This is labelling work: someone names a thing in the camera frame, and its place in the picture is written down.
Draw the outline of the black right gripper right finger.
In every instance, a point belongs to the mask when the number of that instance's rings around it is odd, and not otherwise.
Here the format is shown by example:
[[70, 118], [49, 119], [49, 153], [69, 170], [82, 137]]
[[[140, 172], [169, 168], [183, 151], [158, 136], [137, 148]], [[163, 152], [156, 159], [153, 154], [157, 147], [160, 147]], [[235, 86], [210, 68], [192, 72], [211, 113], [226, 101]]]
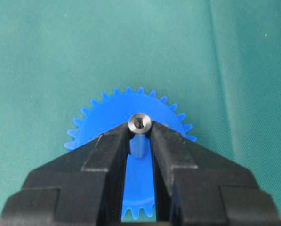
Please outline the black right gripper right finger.
[[278, 210], [252, 172], [154, 122], [150, 131], [158, 221], [174, 226], [277, 226]]

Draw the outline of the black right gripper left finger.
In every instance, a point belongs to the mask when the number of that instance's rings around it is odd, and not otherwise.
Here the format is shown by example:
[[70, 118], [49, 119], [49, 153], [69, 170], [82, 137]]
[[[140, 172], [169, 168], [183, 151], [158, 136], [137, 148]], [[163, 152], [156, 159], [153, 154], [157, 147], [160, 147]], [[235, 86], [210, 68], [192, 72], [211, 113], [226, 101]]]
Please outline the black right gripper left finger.
[[1, 226], [104, 226], [121, 221], [129, 129], [122, 124], [32, 170]]

